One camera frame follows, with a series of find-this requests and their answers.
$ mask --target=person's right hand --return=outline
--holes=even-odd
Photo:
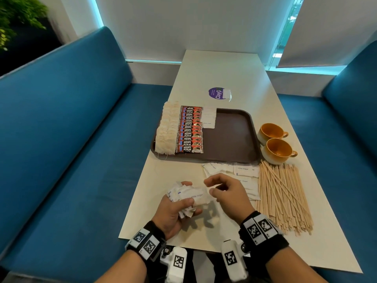
[[[224,212],[240,225],[255,211],[241,182],[225,174],[216,174],[204,180],[207,187],[222,184],[210,189],[210,195],[217,199]]]

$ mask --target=blue bench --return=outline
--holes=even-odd
[[[376,61],[374,42],[331,81],[323,98],[279,95],[364,272],[318,268],[330,283],[377,282]]]
[[[93,282],[118,239],[171,86],[131,84],[102,28],[0,79],[0,266]]]

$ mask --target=brown tray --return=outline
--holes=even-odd
[[[155,152],[155,136],[151,151],[156,157],[176,161],[198,160],[200,162],[234,162],[258,164],[261,149],[255,133],[252,117],[238,109],[218,108],[214,129],[203,129],[204,153],[176,153],[161,155]]]

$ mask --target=ceramic mug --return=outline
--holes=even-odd
[[[264,159],[273,165],[281,165],[290,157],[296,157],[297,152],[293,151],[291,145],[278,138],[269,139],[262,148]]]
[[[258,140],[262,145],[266,145],[266,142],[271,138],[285,138],[288,136],[288,132],[273,123],[265,123],[259,129],[257,134]]]

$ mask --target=purple sticker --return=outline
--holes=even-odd
[[[215,99],[224,99],[222,97],[223,91],[224,91],[224,88],[222,87],[214,87],[208,90],[208,92],[210,93],[210,97],[215,98]]]

